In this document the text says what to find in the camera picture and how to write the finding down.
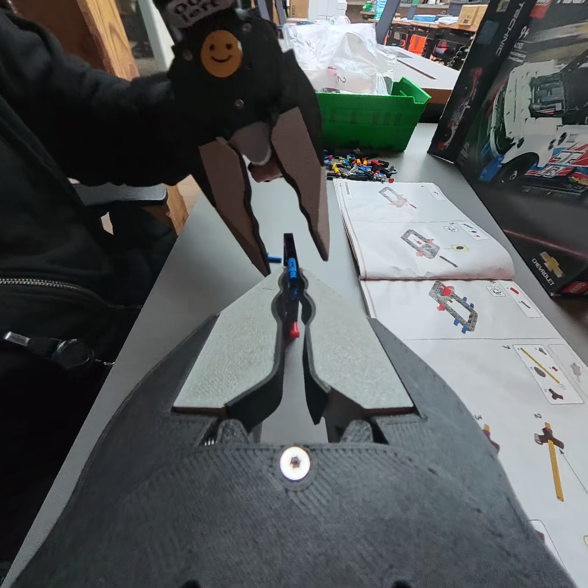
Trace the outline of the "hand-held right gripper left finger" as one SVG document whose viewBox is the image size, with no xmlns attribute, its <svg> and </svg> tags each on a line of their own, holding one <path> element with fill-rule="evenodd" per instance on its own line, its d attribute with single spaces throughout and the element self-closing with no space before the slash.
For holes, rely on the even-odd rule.
<svg viewBox="0 0 588 588">
<path fill-rule="evenodd" d="M 219 313 L 173 410 L 260 426 L 282 399 L 283 322 L 282 275 L 272 273 Z"/>
</svg>

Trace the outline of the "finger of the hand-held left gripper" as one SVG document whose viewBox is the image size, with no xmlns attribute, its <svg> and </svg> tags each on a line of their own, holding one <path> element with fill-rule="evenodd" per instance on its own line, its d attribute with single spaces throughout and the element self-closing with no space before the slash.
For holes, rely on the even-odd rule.
<svg viewBox="0 0 588 588">
<path fill-rule="evenodd" d="M 299 209 L 323 261 L 329 260 L 330 224 L 326 174 L 298 107 L 280 114 L 270 145 L 287 183 L 295 190 Z"/>
<path fill-rule="evenodd" d="M 209 184 L 207 198 L 254 267 L 268 276 L 268 254 L 252 210 L 251 184 L 241 154 L 222 137 L 201 145 L 199 152 Z"/>
</svg>

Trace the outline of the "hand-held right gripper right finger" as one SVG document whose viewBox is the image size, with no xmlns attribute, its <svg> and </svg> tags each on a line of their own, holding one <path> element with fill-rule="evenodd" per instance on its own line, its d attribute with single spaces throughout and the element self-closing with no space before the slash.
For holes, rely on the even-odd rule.
<svg viewBox="0 0 588 588">
<path fill-rule="evenodd" d="M 309 271 L 300 303 L 306 403 L 313 423 L 324 421 L 328 442 L 339 442 L 351 422 L 414 412 L 364 311 Z"/>
</svg>

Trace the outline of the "black lego frame assembly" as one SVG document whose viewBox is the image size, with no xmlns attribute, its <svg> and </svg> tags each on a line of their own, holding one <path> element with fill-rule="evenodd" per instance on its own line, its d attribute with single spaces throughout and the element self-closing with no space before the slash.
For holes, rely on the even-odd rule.
<svg viewBox="0 0 588 588">
<path fill-rule="evenodd" d="M 288 279 L 287 261 L 294 257 L 298 265 L 298 283 L 296 287 L 290 286 Z M 283 301 L 283 334 L 285 340 L 290 342 L 300 337 L 298 327 L 300 298 L 304 293 L 305 283 L 303 281 L 302 269 L 298 262 L 298 255 L 295 246 L 295 239 L 292 233 L 283 235 L 283 274 L 281 278 L 282 301 Z"/>
</svg>

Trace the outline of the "person's left forearm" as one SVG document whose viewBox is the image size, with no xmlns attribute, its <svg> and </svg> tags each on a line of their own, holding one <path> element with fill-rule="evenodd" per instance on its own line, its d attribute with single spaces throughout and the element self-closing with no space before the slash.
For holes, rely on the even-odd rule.
<svg viewBox="0 0 588 588">
<path fill-rule="evenodd" d="M 176 108 L 165 74 L 132 81 L 101 70 L 71 73 L 59 99 L 55 161 L 85 185 L 174 185 L 203 172 L 205 133 Z"/>
</svg>

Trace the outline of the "pile of loose lego pieces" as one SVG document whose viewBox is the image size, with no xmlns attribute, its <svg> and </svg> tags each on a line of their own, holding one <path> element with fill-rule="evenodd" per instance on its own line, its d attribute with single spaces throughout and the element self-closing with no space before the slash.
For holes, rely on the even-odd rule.
<svg viewBox="0 0 588 588">
<path fill-rule="evenodd" d="M 398 169 L 390 162 L 371 159 L 356 149 L 349 153 L 323 150 L 327 180 L 393 183 Z"/>
</svg>

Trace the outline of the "black lego set box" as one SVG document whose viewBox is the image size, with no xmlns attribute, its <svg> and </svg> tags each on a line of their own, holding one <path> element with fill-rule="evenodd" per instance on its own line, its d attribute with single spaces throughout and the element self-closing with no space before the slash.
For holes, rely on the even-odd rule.
<svg viewBox="0 0 588 588">
<path fill-rule="evenodd" d="M 550 296 L 587 297 L 587 1 L 490 1 L 428 153 Z"/>
</svg>

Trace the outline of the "person's left hand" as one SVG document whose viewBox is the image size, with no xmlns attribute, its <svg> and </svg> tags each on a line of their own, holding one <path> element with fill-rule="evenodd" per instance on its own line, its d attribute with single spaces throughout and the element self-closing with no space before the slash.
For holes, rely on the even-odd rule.
<svg viewBox="0 0 588 588">
<path fill-rule="evenodd" d="M 255 182 L 271 182 L 283 177 L 282 171 L 277 162 L 273 159 L 264 165 L 254 165 L 250 163 L 247 167 L 252 179 Z"/>
</svg>

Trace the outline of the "green plastic bin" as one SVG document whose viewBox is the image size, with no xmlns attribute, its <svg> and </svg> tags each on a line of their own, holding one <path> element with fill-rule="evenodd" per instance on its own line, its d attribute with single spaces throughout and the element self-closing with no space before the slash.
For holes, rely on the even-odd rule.
<svg viewBox="0 0 588 588">
<path fill-rule="evenodd" d="M 431 96 L 406 77 L 385 81 L 391 91 L 385 95 L 317 92 L 324 149 L 406 150 Z"/>
</svg>

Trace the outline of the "clear plastic bag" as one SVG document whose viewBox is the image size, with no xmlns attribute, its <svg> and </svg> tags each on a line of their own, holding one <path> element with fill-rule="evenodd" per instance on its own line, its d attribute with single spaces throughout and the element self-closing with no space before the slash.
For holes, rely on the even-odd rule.
<svg viewBox="0 0 588 588">
<path fill-rule="evenodd" d="M 282 34 L 283 48 L 294 51 L 317 93 L 392 93 L 396 52 L 377 42 L 374 24 L 352 24 L 347 17 L 288 22 Z"/>
</svg>

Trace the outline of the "white instruction booklet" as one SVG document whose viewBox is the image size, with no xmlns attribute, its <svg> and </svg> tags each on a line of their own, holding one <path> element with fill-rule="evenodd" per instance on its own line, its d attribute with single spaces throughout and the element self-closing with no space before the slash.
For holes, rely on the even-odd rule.
<svg viewBox="0 0 588 588">
<path fill-rule="evenodd" d="M 507 250 L 435 184 L 333 186 L 369 315 L 458 394 L 540 539 L 587 587 L 587 366 Z"/>
</svg>

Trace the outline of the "black badge reel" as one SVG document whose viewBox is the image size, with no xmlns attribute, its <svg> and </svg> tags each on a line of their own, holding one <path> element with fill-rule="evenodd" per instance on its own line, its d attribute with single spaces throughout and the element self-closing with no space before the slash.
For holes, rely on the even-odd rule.
<svg viewBox="0 0 588 588">
<path fill-rule="evenodd" d="M 1 340 L 13 348 L 26 351 L 29 355 L 57 364 L 66 371 L 88 369 L 91 366 L 111 368 L 114 361 L 106 361 L 81 339 L 57 339 L 54 337 L 27 337 L 8 331 Z"/>
</svg>

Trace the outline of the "background work table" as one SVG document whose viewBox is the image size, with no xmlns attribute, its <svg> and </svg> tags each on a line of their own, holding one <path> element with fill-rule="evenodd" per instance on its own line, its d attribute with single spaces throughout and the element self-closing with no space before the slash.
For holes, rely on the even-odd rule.
<svg viewBox="0 0 588 588">
<path fill-rule="evenodd" d="M 378 25 L 388 4 L 395 12 L 387 31 L 381 34 L 381 44 L 459 70 L 478 30 L 478 27 L 470 29 L 457 24 L 460 8 L 468 3 L 476 4 L 474 1 L 366 1 L 360 14 L 365 21 Z"/>
</svg>

